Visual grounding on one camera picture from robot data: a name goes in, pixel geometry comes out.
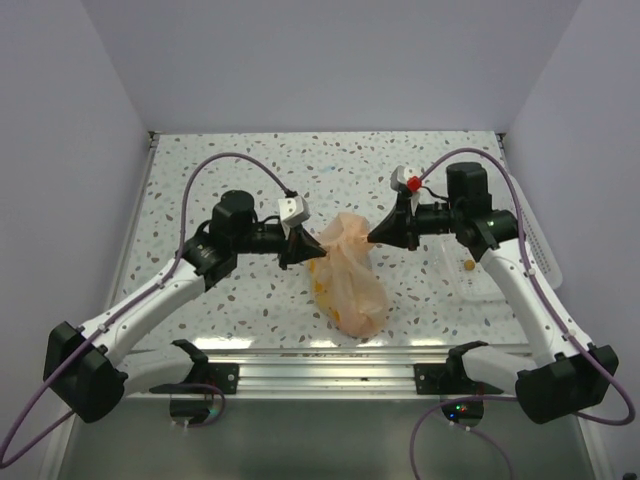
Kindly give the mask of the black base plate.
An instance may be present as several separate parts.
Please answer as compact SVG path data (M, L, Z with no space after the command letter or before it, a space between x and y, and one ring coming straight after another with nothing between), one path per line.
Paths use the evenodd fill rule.
M153 394L213 394L233 395L237 392L240 366L237 363L207 363L194 365L180 382L164 382L152 387Z
M451 374L444 363L413 365L414 384L418 395L484 395L502 394L494 386Z

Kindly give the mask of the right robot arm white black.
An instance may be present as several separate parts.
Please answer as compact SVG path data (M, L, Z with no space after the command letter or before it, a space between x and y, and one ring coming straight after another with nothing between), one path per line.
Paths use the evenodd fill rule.
M454 235L501 290L531 356L506 354L483 341L460 345L448 353L444 384L464 393L483 383L513 395L536 424L599 404L619 365L613 348L595 345L563 307L533 262L520 220L494 209L483 166L451 164L446 179L446 201L422 204L417 171L397 167L390 180L395 206L368 240L414 251L425 235Z

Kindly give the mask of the aluminium rail frame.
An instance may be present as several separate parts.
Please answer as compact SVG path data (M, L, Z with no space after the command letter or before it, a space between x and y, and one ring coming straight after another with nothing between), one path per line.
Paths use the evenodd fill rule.
M252 195L258 220L274 224L278 200L294 193L309 206L303 227L317 235L340 213L363 216L369 232L391 211L398 166L421 171L420 203L444 203L446 169L477 162L502 178L518 204L496 134L488 131L159 134L151 149L118 302L153 279L210 220L224 193ZM372 244L372 270L389 300L384 328L370 338L342 333L317 307L308 261L282 270L274 254L242 254L233 272L145 335L127 355L137 360L187 340L209 363L237 363L233 395L161 394L187 401L181 425L190 435L232 425L239 399L434 399L463 411L470 403L507 404L536 424L515 396L418 395L413 365L444 363L450 349L483 341L510 355L531 349L504 301L458 297L439 255L443 235L421 237L416 251Z

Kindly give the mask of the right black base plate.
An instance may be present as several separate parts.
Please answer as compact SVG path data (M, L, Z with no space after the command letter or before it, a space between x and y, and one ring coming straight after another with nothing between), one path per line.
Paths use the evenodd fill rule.
M413 365L414 384L418 395L484 395L502 394L494 386L451 374L444 363Z

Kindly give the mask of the orange translucent plastic bag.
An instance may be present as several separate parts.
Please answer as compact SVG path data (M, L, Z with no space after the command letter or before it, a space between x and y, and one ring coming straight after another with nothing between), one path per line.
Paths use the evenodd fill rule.
M389 314L386 290L372 270L368 234L365 217L340 213L317 235L326 255L308 262L319 310L342 333L361 339L378 334Z

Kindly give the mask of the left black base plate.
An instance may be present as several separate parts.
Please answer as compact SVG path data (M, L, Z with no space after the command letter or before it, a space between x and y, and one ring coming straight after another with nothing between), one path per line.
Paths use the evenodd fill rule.
M164 382L152 387L153 394L213 394L233 395L237 392L240 366L237 363L207 363L194 365L180 382Z

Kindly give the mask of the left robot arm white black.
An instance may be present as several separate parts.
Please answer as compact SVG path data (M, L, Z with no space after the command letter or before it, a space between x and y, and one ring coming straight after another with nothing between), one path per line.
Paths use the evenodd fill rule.
M289 193L278 202L274 224L258 220L251 194L224 193L203 222L153 279L110 310L49 334L43 380L84 422L109 414L128 395L222 392L207 356L187 340L165 351L127 360L133 347L167 317L208 292L236 268L242 254L274 254L281 269L325 256L303 227L304 198Z

